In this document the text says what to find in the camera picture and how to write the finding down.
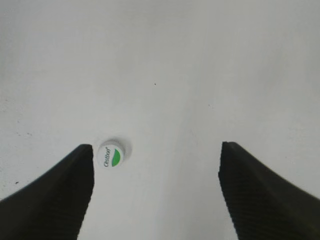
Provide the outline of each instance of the textured black surface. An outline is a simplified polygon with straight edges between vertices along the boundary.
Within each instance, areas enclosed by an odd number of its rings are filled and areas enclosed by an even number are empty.
[[[0,202],[0,240],[75,240],[94,187],[93,150],[80,145]]]
[[[320,201],[237,143],[222,144],[219,179],[240,240],[320,240]]]

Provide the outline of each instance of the black rubber pad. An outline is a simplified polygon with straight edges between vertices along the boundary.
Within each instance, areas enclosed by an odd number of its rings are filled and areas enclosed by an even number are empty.
[[[0,240],[75,240],[94,187],[93,150],[80,145],[0,202]]]
[[[240,240],[320,240],[320,201],[235,142],[222,144],[219,179]]]

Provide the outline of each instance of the white bottle cap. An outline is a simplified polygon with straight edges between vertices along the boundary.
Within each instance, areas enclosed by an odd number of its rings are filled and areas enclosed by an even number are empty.
[[[98,164],[106,170],[119,167],[124,159],[124,148],[115,140],[105,141],[97,152]]]

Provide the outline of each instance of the white floor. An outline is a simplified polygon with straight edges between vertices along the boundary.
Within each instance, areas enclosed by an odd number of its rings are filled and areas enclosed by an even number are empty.
[[[80,240],[235,240],[218,181],[236,141],[320,197],[320,1],[0,1],[0,199],[81,143]]]

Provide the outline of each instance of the green label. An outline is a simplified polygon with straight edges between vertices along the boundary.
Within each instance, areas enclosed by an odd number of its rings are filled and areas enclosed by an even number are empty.
[[[112,167],[117,166],[119,162],[120,162],[120,153],[117,149],[115,149],[112,162],[111,162]]]

